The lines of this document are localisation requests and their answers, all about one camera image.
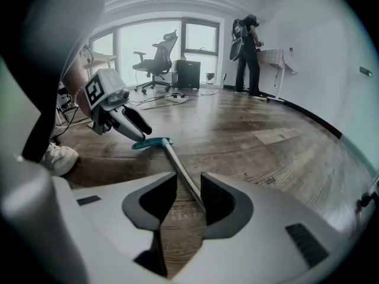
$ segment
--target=office chair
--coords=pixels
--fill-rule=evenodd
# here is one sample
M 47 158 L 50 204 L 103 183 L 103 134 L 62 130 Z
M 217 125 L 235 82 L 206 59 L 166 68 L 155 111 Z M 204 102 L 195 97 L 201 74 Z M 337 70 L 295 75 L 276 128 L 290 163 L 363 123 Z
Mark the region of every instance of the office chair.
M 167 74 L 171 69 L 172 62 L 170 59 L 170 54 L 178 39 L 176 30 L 170 34 L 165 34 L 163 36 L 163 39 L 164 41 L 160 42 L 159 44 L 153 44 L 153 46 L 157 48 L 154 59 L 143 60 L 143 56 L 146 53 L 142 53 L 140 51 L 134 52 L 134 54 L 140 55 L 141 62 L 133 65 L 133 69 L 139 70 L 141 72 L 147 72 L 147 77 L 150 77 L 150 74 L 153 75 L 150 82 L 146 82 L 141 85 L 143 93 L 146 93 L 145 88 L 148 86 L 154 88 L 155 85 L 163 85 L 166 86 L 166 91 L 168 91 L 171 87 L 170 83 L 155 81 L 155 76 L 159 76 L 165 80 L 165 78 L 163 78 L 161 75 Z

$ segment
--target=robotic arm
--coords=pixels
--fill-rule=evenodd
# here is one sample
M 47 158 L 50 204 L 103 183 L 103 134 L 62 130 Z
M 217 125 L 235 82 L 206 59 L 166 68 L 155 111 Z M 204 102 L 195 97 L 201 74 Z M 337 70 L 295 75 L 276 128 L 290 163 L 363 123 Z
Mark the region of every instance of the robotic arm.
M 129 90 L 114 69 L 99 69 L 85 85 L 85 95 L 91 108 L 93 125 L 90 129 L 101 135 L 112 127 L 120 134 L 141 142 L 152 128 L 140 113 L 127 106 Z

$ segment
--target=wooden floor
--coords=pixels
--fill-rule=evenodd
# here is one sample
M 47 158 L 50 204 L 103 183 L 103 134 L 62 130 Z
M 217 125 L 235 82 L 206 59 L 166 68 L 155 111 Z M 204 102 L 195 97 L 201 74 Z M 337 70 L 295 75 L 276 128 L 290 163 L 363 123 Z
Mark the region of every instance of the wooden floor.
M 215 93 L 217 89 L 200 89 Z M 132 100 L 165 94 L 162 88 Z M 148 108 L 165 99 L 143 104 Z M 355 202 L 373 182 L 368 170 L 330 132 L 297 111 L 246 95 L 221 90 L 190 97 L 177 106 L 142 111 L 153 128 L 151 137 L 170 137 L 173 148 L 200 186 L 201 172 L 215 172 L 288 192 L 320 214 L 331 226 L 351 235 L 356 229 Z M 98 136 L 85 124 L 60 137 L 80 156 L 66 175 L 72 187 L 89 187 L 172 171 L 162 149 L 133 151 L 119 133 Z M 205 217 L 178 183 L 178 196 L 162 226 L 169 277 L 200 248 Z

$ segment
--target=teal mop head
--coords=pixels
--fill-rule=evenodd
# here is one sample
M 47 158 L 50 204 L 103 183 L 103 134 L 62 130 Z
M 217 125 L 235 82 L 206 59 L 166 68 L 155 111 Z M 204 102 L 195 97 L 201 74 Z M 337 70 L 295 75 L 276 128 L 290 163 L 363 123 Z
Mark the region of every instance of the teal mop head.
M 134 143 L 131 149 L 145 149 L 151 146 L 164 146 L 166 143 L 172 144 L 170 138 L 149 138 L 142 142 Z

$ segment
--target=black pants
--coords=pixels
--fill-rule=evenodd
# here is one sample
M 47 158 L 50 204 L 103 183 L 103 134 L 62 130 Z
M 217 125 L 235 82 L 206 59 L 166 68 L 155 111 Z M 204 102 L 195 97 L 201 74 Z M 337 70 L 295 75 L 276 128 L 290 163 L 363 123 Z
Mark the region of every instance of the black pants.
M 242 55 L 238 59 L 238 69 L 236 78 L 236 92 L 243 91 L 243 75 L 245 74 L 245 67 L 248 64 L 250 77 L 249 77 L 249 96 L 259 95 L 259 73 L 261 71 L 258 63 L 258 56 L 253 48 L 243 50 Z

